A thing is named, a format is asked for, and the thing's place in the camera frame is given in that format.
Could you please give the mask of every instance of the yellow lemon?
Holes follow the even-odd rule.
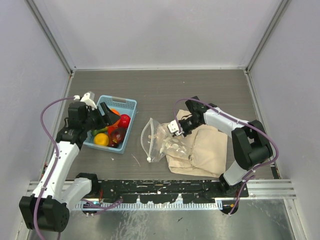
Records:
[[[93,143],[101,146],[108,146],[109,137],[105,133],[99,133],[94,137]]]

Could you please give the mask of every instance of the green pepper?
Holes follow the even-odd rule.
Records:
[[[102,128],[102,129],[95,129],[95,130],[92,130],[91,131],[91,135],[92,136],[96,136],[97,134],[100,134],[100,133],[104,133],[108,131],[108,127],[106,126],[105,128]]]

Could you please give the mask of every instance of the floor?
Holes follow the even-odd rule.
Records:
[[[149,119],[154,118],[160,123],[172,121],[173,104],[181,98],[198,96],[237,118],[256,119],[242,70],[77,71],[69,96],[83,95],[88,91],[95,93],[96,101],[101,95],[134,99],[137,114],[124,154],[83,146],[71,166],[68,179],[74,179],[80,172],[95,173],[99,179],[203,179],[171,173],[165,158],[158,163],[148,163],[141,147],[141,132]],[[184,103],[179,108],[187,109]],[[227,169],[234,160],[232,142],[228,139]],[[269,166],[261,167],[255,175],[258,179],[273,179]]]
[[[42,231],[47,240],[57,233]],[[28,240],[38,240],[31,231]],[[284,201],[243,200],[229,217],[219,210],[106,211],[86,217],[70,213],[61,240],[294,240]]]

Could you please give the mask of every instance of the white wall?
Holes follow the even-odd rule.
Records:
[[[36,0],[78,69],[246,67],[281,0]]]
[[[21,214],[19,201],[38,179],[48,137],[41,110],[62,97],[68,73],[23,0],[0,0],[0,233],[12,240]],[[45,122],[53,128],[58,106]]]
[[[293,0],[251,71],[278,166],[312,239],[320,230],[320,1]]]

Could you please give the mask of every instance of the wire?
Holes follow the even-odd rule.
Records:
[[[114,203],[112,203],[110,206],[106,206],[106,207],[97,206],[92,201],[89,201],[87,199],[81,199],[81,201],[84,201],[84,202],[90,204],[91,208],[93,208],[93,209],[102,209],[102,211],[98,211],[98,212],[94,213],[94,215],[99,215],[99,214],[102,214],[102,213],[104,213],[105,211],[107,211],[109,209],[114,209],[114,208],[118,207],[124,200],[121,198],[121,199],[115,201]]]
[[[58,148],[58,145],[55,141],[55,139],[52,137],[52,135],[50,134],[50,132],[48,131],[48,129],[46,128],[45,124],[44,124],[44,114],[45,114],[45,111],[51,107],[52,105],[58,103],[58,102],[61,102],[61,101],[64,101],[64,100],[70,100],[70,99],[74,99],[74,97],[64,97],[64,98],[60,98],[58,100],[55,100],[53,101],[52,103],[50,103],[48,106],[46,106],[42,112],[41,112],[41,115],[40,115],[40,122],[41,122],[41,125],[42,125],[42,128],[45,132],[45,134],[49,137],[50,141],[53,143],[53,146],[54,146],[54,149],[55,149],[55,159],[54,159],[54,163],[53,163],[53,166],[52,168],[50,169],[50,172],[48,174],[48,177],[46,178],[46,180],[44,181],[43,185],[42,185],[42,188],[41,188],[41,191],[39,193],[39,196],[37,197],[36,199],[36,202],[35,202],[35,206],[34,206],[34,211],[33,211],[33,224],[34,224],[34,229],[36,231],[36,234],[39,236],[39,238],[41,240],[46,240],[45,237],[42,235],[42,233],[40,232],[40,229],[39,229],[39,226],[38,226],[38,209],[39,209],[39,204],[40,204],[40,201],[41,201],[41,197],[43,196],[44,194],[44,191],[46,189],[46,186],[48,185],[48,182],[50,180],[50,177],[52,176],[54,170],[55,170],[55,167],[57,165],[57,162],[58,162],[58,159],[59,159],[59,148]]]
[[[207,106],[209,109],[215,111],[216,113],[220,114],[221,116],[225,117],[226,119],[229,119],[235,123],[238,123],[238,124],[241,124],[243,126],[246,126],[252,130],[255,130],[256,132],[258,132],[259,134],[261,134],[263,137],[265,137],[271,144],[272,146],[274,147],[274,150],[275,150],[275,156],[272,160],[270,161],[267,161],[267,162],[264,162],[264,163],[260,163],[260,164],[257,164],[255,166],[253,166],[253,168],[248,171],[243,177],[242,177],[242,180],[244,180],[241,188],[240,188],[240,191],[238,193],[238,196],[236,197],[236,200],[235,202],[238,204],[239,200],[240,200],[240,195],[241,195],[241,192],[243,190],[243,187],[245,186],[245,184],[250,180],[252,179],[252,177],[248,177],[252,172],[255,172],[256,169],[260,168],[260,167],[263,167],[263,166],[267,166],[267,165],[270,165],[272,163],[274,163],[278,157],[279,157],[279,149],[278,149],[278,146],[276,145],[276,143],[271,139],[271,137],[269,137],[267,134],[265,134],[263,131],[261,131],[260,129],[246,123],[246,122],[243,122],[243,121],[238,121],[237,119],[233,118],[232,116],[229,116],[227,114],[225,114],[224,112],[219,112],[217,109],[215,109],[213,106],[203,102],[203,101],[200,101],[198,99],[194,99],[194,98],[182,98],[182,99],[179,99],[177,100],[174,105],[173,105],[173,114],[174,114],[174,119],[179,127],[179,131],[181,132],[181,126],[179,125],[179,122],[178,122],[178,119],[177,119],[177,113],[176,113],[176,105],[181,102],[181,101],[187,101],[187,100],[190,100],[190,101],[194,101],[194,102],[197,102],[197,103],[200,103],[200,104],[203,104],[205,106]],[[230,213],[231,214],[235,208],[236,204],[233,206],[233,208],[231,209]]]
[[[251,179],[254,179],[256,176],[255,175],[251,175],[250,177],[248,177],[246,180],[243,180],[243,183],[240,187],[240,190],[239,190],[239,193],[238,195],[236,196],[236,200],[235,200],[235,203],[233,205],[233,207],[231,208],[230,212],[229,212],[229,215],[231,216],[231,214],[234,212],[235,208],[237,207],[239,201],[240,201],[240,194],[242,192],[242,190],[244,189],[245,185],[247,184],[247,182]]]

